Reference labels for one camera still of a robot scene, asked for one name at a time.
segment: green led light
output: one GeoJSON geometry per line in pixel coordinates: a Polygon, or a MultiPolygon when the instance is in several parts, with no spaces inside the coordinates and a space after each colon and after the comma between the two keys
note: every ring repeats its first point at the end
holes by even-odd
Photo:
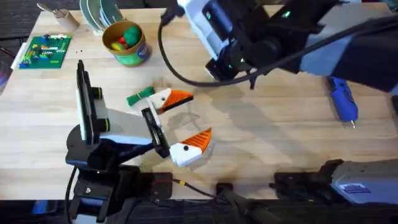
{"type": "Polygon", "coordinates": [[[285,13],[283,13],[282,17],[283,18],[288,18],[290,16],[290,11],[286,11],[285,13]]]}

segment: black cable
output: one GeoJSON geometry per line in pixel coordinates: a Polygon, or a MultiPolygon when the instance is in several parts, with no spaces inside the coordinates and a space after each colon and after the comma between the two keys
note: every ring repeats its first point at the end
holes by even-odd
{"type": "Polygon", "coordinates": [[[70,194],[70,189],[72,187],[72,182],[73,178],[75,177],[77,167],[73,167],[72,173],[70,174],[68,185],[67,185],[67,191],[65,193],[65,219],[67,221],[67,224],[72,224],[72,221],[70,220],[70,215],[69,215],[69,194],[70,194]]]}
{"type": "Polygon", "coordinates": [[[136,209],[136,207],[137,207],[141,202],[142,202],[142,200],[141,200],[141,199],[138,199],[138,198],[134,201],[133,205],[131,205],[131,208],[130,208],[129,213],[127,214],[126,221],[124,222],[124,224],[127,224],[127,223],[128,223],[129,217],[131,216],[131,213],[134,211],[134,209],[136,209]]]}
{"type": "Polygon", "coordinates": [[[173,68],[173,66],[171,65],[171,63],[169,62],[169,60],[168,60],[168,58],[166,56],[166,53],[165,53],[165,50],[164,50],[164,46],[163,46],[162,30],[163,30],[163,27],[166,24],[168,24],[168,22],[164,18],[162,18],[162,22],[160,22],[160,25],[159,25],[159,29],[158,29],[158,32],[157,32],[157,40],[158,40],[158,43],[159,43],[159,49],[160,49],[160,53],[162,54],[162,58],[163,58],[163,60],[164,60],[164,62],[166,64],[167,68],[173,73],[173,75],[175,77],[177,77],[179,80],[181,80],[181,81],[183,81],[185,83],[188,83],[189,85],[193,85],[193,86],[198,86],[198,87],[219,87],[219,86],[233,85],[233,84],[245,82],[245,81],[248,81],[250,79],[256,78],[259,75],[266,74],[269,71],[273,70],[274,68],[281,67],[281,66],[283,66],[283,65],[285,65],[285,64],[287,64],[287,63],[289,63],[289,62],[291,62],[291,61],[293,61],[293,60],[295,60],[295,59],[297,59],[299,57],[302,57],[302,56],[304,56],[304,55],[306,55],[306,54],[308,54],[310,52],[313,52],[313,51],[315,51],[315,50],[317,50],[317,49],[319,49],[321,47],[324,47],[324,46],[326,46],[326,45],[328,45],[328,44],[330,44],[330,43],[332,43],[332,42],[334,42],[336,40],[339,40],[339,39],[343,38],[343,37],[355,34],[355,33],[359,32],[361,30],[368,29],[368,28],[373,27],[373,26],[377,26],[380,23],[396,21],[397,19],[398,19],[398,16],[394,15],[394,16],[382,17],[382,18],[372,19],[372,20],[363,22],[361,24],[358,24],[358,25],[355,25],[355,26],[350,27],[348,29],[345,29],[345,30],[343,30],[341,32],[335,33],[335,34],[333,34],[333,35],[331,35],[331,36],[329,36],[329,37],[327,37],[327,38],[325,38],[325,39],[323,39],[323,40],[321,40],[321,41],[319,41],[319,42],[317,42],[317,43],[315,43],[315,44],[313,44],[313,45],[311,45],[309,47],[304,48],[301,51],[298,51],[298,52],[293,53],[293,54],[291,54],[289,56],[286,56],[285,58],[280,59],[280,60],[278,60],[278,61],[276,61],[276,62],[274,62],[274,63],[272,63],[270,65],[267,65],[265,67],[259,68],[257,71],[255,71],[252,74],[249,74],[249,75],[246,75],[246,76],[243,76],[243,77],[239,77],[239,78],[235,78],[235,79],[232,79],[232,80],[223,81],[223,82],[216,82],[216,83],[214,83],[214,82],[196,82],[196,81],[189,80],[189,79],[183,77],[182,75],[180,75],[173,68]]]}
{"type": "Polygon", "coordinates": [[[212,194],[206,193],[206,192],[204,192],[204,191],[202,191],[200,189],[197,189],[196,187],[194,187],[194,186],[192,186],[192,185],[190,185],[190,184],[188,184],[188,183],[186,183],[186,182],[184,182],[182,180],[173,179],[172,181],[175,182],[175,183],[178,183],[180,185],[184,185],[184,186],[186,186],[186,187],[198,192],[199,194],[202,194],[202,195],[207,196],[209,198],[216,198],[217,197],[216,195],[212,195],[212,194]]]}

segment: green circuit board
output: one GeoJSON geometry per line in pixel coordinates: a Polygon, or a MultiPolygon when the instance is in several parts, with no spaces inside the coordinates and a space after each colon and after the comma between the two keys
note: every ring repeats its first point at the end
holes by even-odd
{"type": "Polygon", "coordinates": [[[63,34],[33,37],[19,68],[61,68],[71,39],[63,34]]]}

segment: wooden table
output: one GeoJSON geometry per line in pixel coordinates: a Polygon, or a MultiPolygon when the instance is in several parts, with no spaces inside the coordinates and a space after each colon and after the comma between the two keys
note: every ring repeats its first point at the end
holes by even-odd
{"type": "MultiPolygon", "coordinates": [[[[270,13],[279,6],[269,6],[270,13]]],[[[275,70],[257,81],[223,88],[195,88],[177,80],[166,68],[156,32],[163,9],[122,10],[139,23],[152,46],[152,57],[137,68],[119,64],[82,23],[74,34],[59,70],[15,70],[0,96],[0,199],[61,199],[72,167],[65,163],[65,141],[78,124],[76,65],[83,59],[93,86],[100,86],[108,108],[139,113],[126,97],[154,83],[191,91],[195,100],[161,116],[170,142],[184,140],[213,127],[204,158],[179,168],[155,152],[130,161],[143,170],[171,171],[174,176],[211,191],[219,181],[235,184],[239,194],[275,198],[268,187],[275,171],[317,170],[330,159],[376,161],[398,158],[395,114],[389,97],[366,86],[351,84],[359,107],[357,128],[336,120],[324,79],[275,70]]],[[[42,12],[31,33],[64,32],[51,14],[42,12]]],[[[176,69],[193,80],[210,81],[209,59],[186,19],[164,29],[164,45],[176,69]]],[[[173,198],[201,198],[174,186],[173,198]]]]}

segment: orange and white object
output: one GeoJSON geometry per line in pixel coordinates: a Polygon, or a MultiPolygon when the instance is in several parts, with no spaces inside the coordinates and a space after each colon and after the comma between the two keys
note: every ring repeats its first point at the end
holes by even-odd
{"type": "Polygon", "coordinates": [[[200,159],[211,139],[211,128],[170,147],[170,157],[179,167],[200,159]]]}
{"type": "MultiPolygon", "coordinates": [[[[193,100],[193,95],[182,90],[171,90],[170,88],[162,90],[149,97],[148,104],[151,110],[156,110],[157,114],[162,114],[176,106],[180,106],[186,102],[193,100]]],[[[200,159],[206,150],[211,139],[211,128],[192,136],[182,142],[175,143],[170,147],[170,157],[172,161],[180,166],[200,159]]]]}

